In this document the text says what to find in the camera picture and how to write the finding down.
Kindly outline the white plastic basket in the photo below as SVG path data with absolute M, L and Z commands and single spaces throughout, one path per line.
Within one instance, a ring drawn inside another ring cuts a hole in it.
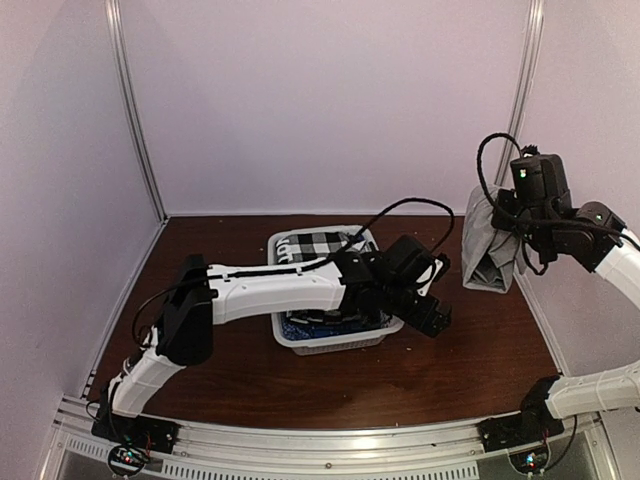
M 269 265 L 277 265 L 274 263 L 275 242 L 286 234 L 311 233 L 319 231 L 345 231 L 350 236 L 353 236 L 360 230 L 360 228 L 360 225 L 335 225 L 308 229 L 295 229 L 275 233 L 269 238 L 267 242 L 267 263 Z M 286 340 L 282 336 L 281 328 L 279 325 L 280 316 L 294 318 L 292 312 L 271 314 L 271 326 L 274 339 L 280 345 L 290 348 L 295 354 L 299 356 L 325 354 L 344 350 L 373 347 L 379 345 L 388 335 L 395 334 L 404 327 L 404 322 L 402 320 L 395 316 L 390 316 L 392 318 L 392 321 L 391 324 L 386 328 L 313 340 L 290 341 Z

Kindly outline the grey long sleeve shirt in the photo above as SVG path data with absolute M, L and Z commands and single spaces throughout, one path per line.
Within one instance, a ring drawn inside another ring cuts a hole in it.
M 491 225 L 493 207 L 480 186 L 468 200 L 461 243 L 462 284 L 470 290 L 506 294 L 514 273 L 526 270 L 522 242 Z

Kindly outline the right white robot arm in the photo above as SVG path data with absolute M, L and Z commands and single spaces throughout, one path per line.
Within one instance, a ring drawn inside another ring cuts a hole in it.
M 626 223 L 599 201 L 574 207 L 556 154 L 524 154 L 511 161 L 510 170 L 513 187 L 499 190 L 491 202 L 492 226 L 520 238 L 542 266 L 569 256 L 638 305 L 639 239 Z M 530 442 L 551 421 L 638 405 L 638 362 L 582 376 L 546 377 L 523 400 L 512 430 Z

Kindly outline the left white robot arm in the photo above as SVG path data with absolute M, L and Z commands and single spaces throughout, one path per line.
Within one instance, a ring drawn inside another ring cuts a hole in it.
M 429 288 L 449 267 L 445 254 L 433 254 L 408 235 L 383 251 L 342 247 L 323 259 L 284 265 L 205 265 L 193 257 L 185 277 L 160 292 L 155 322 L 134 326 L 137 352 L 101 391 L 104 425 L 121 443 L 137 442 L 146 403 L 173 375 L 212 355 L 216 325 L 317 312 L 329 325 L 397 318 L 435 337 L 450 325 L 451 314 Z

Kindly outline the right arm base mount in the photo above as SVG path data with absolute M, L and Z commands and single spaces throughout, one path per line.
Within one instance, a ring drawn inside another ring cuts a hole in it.
M 517 413 L 485 419 L 477 429 L 485 453 L 505 450 L 517 473 L 533 477 L 551 466 L 549 440 L 564 432 L 564 424 L 536 414 Z

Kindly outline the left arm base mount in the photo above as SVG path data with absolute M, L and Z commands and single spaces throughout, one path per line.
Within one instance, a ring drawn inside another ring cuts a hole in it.
M 106 463 L 118 477 L 141 473 L 153 462 L 153 453 L 171 454 L 179 425 L 175 422 L 139 416 L 135 419 L 107 414 L 93 422 L 91 434 L 113 446 Z

